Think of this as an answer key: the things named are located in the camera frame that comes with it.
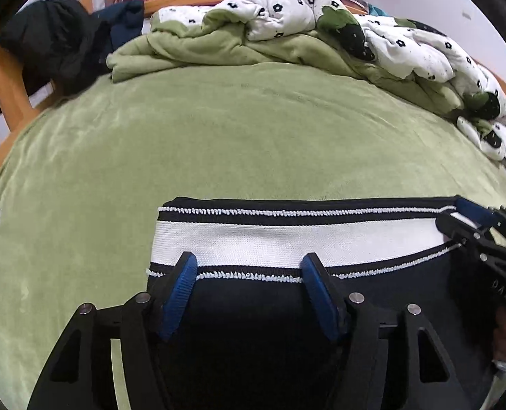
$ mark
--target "wooden bed frame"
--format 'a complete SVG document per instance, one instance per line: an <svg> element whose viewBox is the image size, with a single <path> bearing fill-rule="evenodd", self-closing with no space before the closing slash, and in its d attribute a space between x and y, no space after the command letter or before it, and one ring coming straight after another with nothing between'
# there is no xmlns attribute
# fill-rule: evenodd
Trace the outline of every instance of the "wooden bed frame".
<svg viewBox="0 0 506 410"><path fill-rule="evenodd" d="M145 17L150 17L160 8L174 5L208 5L222 0L148 0L145 1ZM343 0L347 8L355 14L366 14L364 7L352 0ZM92 0L80 0L82 5L93 12ZM23 64L12 54L0 47L0 108L8 125L10 134L0 145L0 167L8 155L20 132L44 109L56 103L60 94L57 87L54 92L33 108L23 83ZM506 94L506 83L496 76Z"/></svg>

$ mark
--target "blue gripper pad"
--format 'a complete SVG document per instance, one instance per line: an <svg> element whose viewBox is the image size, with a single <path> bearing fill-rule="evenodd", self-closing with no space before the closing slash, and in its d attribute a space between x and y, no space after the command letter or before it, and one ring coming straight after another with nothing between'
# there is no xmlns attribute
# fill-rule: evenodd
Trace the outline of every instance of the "blue gripper pad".
<svg viewBox="0 0 506 410"><path fill-rule="evenodd" d="M317 321L330 341L339 338L337 308L330 299L329 292L321 281L321 277L309 256L305 256L300 264L302 270L302 282L306 287L310 302L317 315Z"/></svg>
<svg viewBox="0 0 506 410"><path fill-rule="evenodd" d="M181 324L181 319L184 314L184 309L188 303L188 298L192 293L192 288L196 282L197 275L197 260L196 256L191 254L186 261L183 270L175 285L169 298L164 304L162 324L158 335L163 341L169 341L175 331Z"/></svg>
<svg viewBox="0 0 506 410"><path fill-rule="evenodd" d="M492 211L463 197L456 199L456 212L481 226L493 227L497 222Z"/></svg>

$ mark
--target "metal screw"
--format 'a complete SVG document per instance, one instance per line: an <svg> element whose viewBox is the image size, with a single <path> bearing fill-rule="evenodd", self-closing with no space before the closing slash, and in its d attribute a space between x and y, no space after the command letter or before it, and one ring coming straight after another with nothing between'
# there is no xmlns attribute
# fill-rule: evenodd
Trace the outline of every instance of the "metal screw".
<svg viewBox="0 0 506 410"><path fill-rule="evenodd" d="M407 310L409 311L410 314L413 314L415 316L418 316L422 312L422 309L415 303L408 304Z"/></svg>
<svg viewBox="0 0 506 410"><path fill-rule="evenodd" d="M93 310L93 304L90 304L89 302L83 303L79 306L79 313L80 314L88 314L90 311Z"/></svg>
<svg viewBox="0 0 506 410"><path fill-rule="evenodd" d="M352 293L350 294L350 301L353 303L363 303L365 301L365 296L361 293Z"/></svg>
<svg viewBox="0 0 506 410"><path fill-rule="evenodd" d="M148 294L146 291L143 291L142 293L139 293L137 296L135 296L135 301L137 303L147 303L150 300L150 294Z"/></svg>

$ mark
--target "green bed sheet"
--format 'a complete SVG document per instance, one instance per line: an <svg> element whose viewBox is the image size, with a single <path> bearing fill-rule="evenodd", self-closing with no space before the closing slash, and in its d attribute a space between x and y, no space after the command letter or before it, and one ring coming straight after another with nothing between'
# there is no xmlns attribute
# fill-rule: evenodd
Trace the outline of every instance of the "green bed sheet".
<svg viewBox="0 0 506 410"><path fill-rule="evenodd" d="M100 78L45 111L0 170L0 398L25 409L78 305L145 288L156 208L178 195L454 194L506 205L506 173L366 81L285 63Z"/></svg>

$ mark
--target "green blanket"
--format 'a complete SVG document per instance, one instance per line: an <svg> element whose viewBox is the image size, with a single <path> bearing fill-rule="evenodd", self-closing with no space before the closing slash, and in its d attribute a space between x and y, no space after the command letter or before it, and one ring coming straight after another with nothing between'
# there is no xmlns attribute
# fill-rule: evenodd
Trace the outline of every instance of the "green blanket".
<svg viewBox="0 0 506 410"><path fill-rule="evenodd" d="M334 75L364 79L417 106L448 119L455 119L464 104L450 83L437 83L412 73L402 80L374 63L350 56L323 31L289 35L266 41L249 41L246 25L230 23L228 11L212 11L202 26L176 21L159 23L152 17L152 30L129 41L107 58L112 79L189 65L251 65L295 63Z"/></svg>
<svg viewBox="0 0 506 410"><path fill-rule="evenodd" d="M454 194L506 205L506 173L367 81L287 63L100 78L45 111L0 170L0 397L25 409L77 306L145 288L156 208L178 195Z"/></svg>

